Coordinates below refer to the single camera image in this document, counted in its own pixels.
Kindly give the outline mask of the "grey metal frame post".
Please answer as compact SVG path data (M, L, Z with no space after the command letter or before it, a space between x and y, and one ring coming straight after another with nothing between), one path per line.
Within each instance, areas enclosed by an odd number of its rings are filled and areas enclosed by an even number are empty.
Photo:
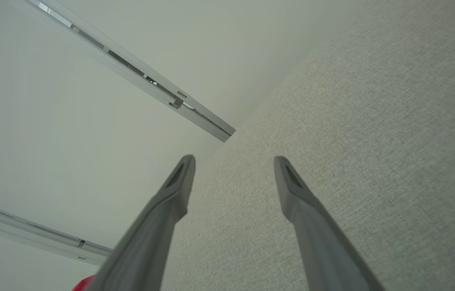
M0 236L39 250L102 265L113 250L0 210Z
M58 0L8 0L135 87L222 142L235 128Z

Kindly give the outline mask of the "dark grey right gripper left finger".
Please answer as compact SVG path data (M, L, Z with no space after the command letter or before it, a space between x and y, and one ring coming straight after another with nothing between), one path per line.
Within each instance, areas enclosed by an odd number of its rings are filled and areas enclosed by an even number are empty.
M174 228L187 214L195 173L195 157L183 156L86 291L160 291Z

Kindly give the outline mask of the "red Bulls 23 shorts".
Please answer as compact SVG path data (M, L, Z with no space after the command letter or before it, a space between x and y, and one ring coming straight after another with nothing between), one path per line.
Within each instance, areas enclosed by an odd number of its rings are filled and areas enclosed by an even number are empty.
M87 286L91 283L94 277L95 276L89 276L80 280L80 282L78 282L78 284L76 284L71 291L86 291Z

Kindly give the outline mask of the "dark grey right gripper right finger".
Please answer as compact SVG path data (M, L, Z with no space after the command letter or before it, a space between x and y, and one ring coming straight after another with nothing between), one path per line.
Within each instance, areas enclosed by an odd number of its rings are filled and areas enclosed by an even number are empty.
M385 291L290 161L274 158L284 216L295 229L309 291Z

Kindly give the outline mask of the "grey fabric sofa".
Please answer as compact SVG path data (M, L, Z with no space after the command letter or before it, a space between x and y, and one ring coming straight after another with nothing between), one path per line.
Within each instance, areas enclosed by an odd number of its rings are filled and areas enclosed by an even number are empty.
M161 291L308 291L292 163L389 291L455 291L455 0L366 0L198 173Z

